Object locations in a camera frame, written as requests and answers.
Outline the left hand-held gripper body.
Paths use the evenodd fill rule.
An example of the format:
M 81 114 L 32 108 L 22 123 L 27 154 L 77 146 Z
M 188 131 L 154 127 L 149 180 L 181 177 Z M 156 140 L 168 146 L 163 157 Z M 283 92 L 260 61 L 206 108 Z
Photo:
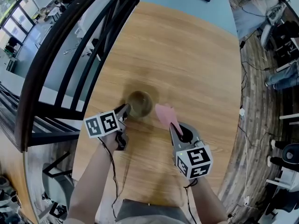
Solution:
M 122 107 L 123 105 L 84 119 L 89 138 L 100 138 L 116 132 L 115 140 L 118 143 L 118 150 L 125 150 L 128 135 L 126 134 L 126 120 L 121 120 Z

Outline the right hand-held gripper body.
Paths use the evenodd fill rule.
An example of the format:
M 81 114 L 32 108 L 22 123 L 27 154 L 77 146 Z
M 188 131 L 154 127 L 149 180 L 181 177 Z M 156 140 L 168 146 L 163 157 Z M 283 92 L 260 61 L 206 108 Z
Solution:
M 175 166 L 187 179 L 196 179 L 210 173 L 213 157 L 209 145 L 205 145 L 199 132 L 191 125 L 179 122 L 182 141 L 173 146 Z

